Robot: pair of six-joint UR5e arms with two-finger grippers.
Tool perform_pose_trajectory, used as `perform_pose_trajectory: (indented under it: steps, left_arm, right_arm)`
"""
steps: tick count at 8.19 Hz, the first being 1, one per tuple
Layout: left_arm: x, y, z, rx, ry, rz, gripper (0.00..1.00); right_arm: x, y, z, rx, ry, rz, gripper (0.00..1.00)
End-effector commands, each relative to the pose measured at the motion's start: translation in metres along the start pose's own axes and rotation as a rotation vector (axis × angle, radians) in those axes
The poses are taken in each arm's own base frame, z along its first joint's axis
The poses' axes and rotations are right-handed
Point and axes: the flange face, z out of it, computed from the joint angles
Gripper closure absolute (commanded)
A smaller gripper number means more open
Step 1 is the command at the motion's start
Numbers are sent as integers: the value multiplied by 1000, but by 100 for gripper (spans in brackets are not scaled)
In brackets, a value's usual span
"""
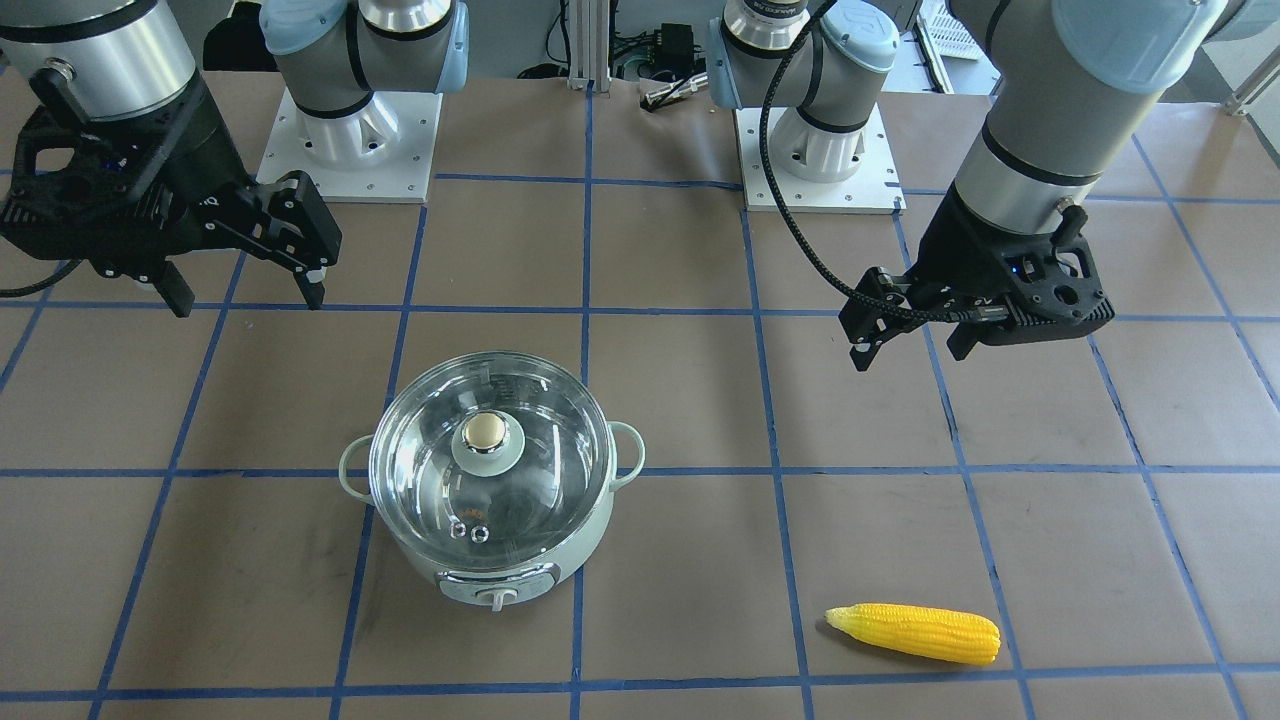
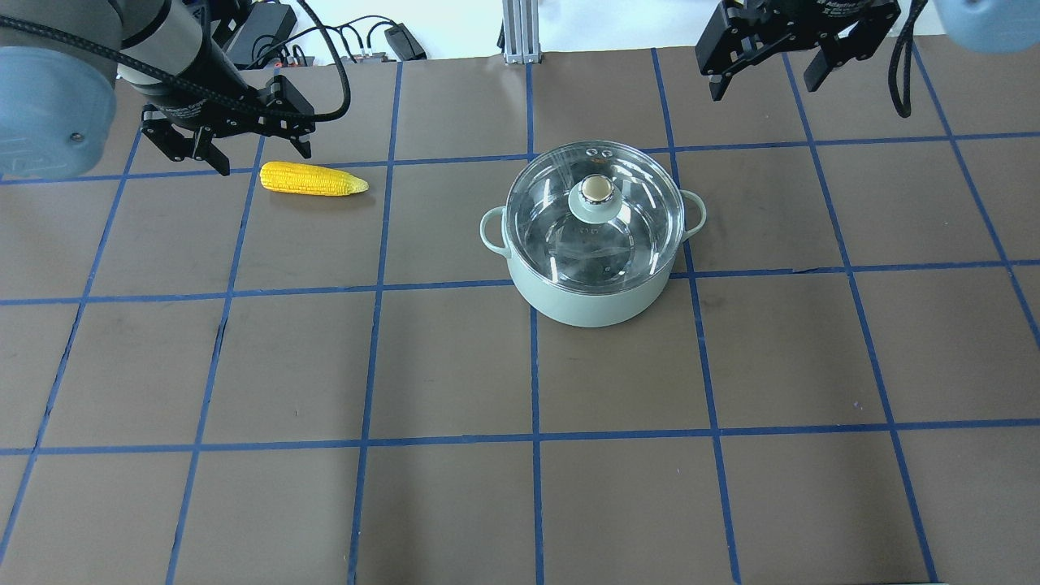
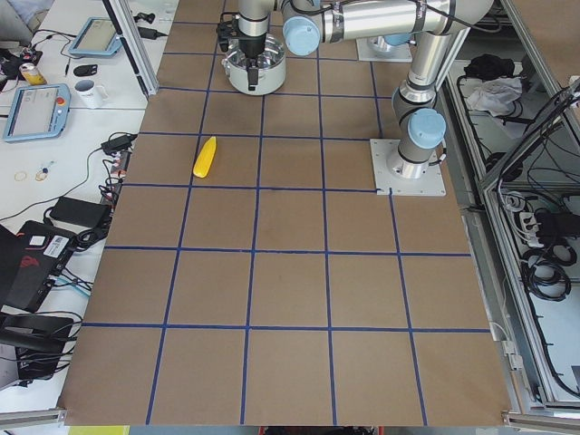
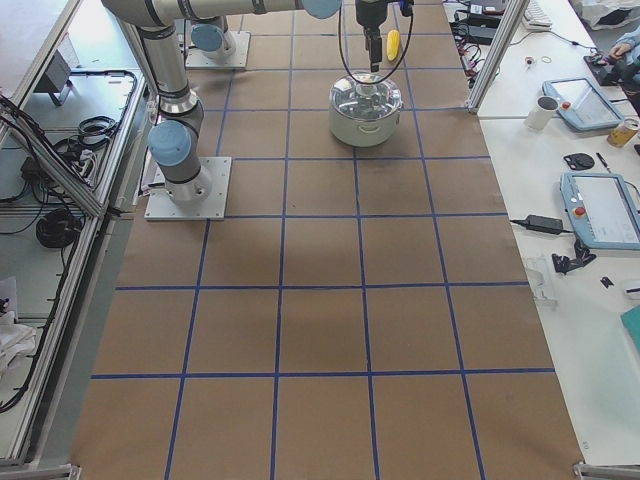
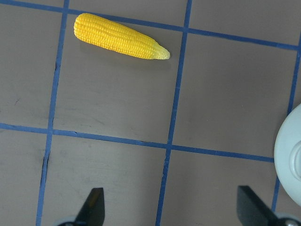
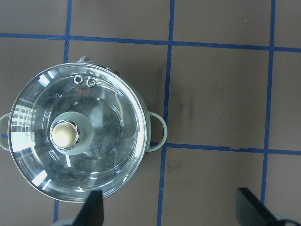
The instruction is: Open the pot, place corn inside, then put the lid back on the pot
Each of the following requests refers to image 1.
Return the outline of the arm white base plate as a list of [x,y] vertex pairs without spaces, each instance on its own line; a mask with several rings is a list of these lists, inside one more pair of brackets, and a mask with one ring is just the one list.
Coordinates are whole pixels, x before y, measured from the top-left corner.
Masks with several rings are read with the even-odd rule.
[[353,115],[323,119],[287,90],[256,179],[302,170],[329,202],[425,204],[440,114],[438,94],[378,92]]
[[809,126],[791,108],[771,113],[774,181],[792,213],[891,214],[906,206],[881,108],[851,133]]

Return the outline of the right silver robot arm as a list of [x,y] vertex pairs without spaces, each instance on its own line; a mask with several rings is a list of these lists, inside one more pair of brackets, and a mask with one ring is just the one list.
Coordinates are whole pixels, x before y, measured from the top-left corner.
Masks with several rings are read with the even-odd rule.
[[15,141],[3,238],[151,287],[239,250],[325,299],[342,233],[328,206],[424,202],[442,96],[468,70],[463,1],[238,1],[197,63],[165,1],[5,1],[3,59],[38,99]]

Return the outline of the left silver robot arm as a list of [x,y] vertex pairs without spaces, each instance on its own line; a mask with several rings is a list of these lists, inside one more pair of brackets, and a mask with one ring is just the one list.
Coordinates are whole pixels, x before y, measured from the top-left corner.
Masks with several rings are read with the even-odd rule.
[[1207,42],[1248,38],[1275,1],[951,1],[1002,86],[901,275],[850,286],[803,237],[777,173],[856,170],[855,146],[897,54],[899,31],[865,1],[727,1],[707,69],[723,108],[756,108],[762,170],[801,251],[846,304],[859,370],[881,346],[951,323],[948,350],[1085,337],[1114,315],[1083,238],[1084,200],[1161,95]]

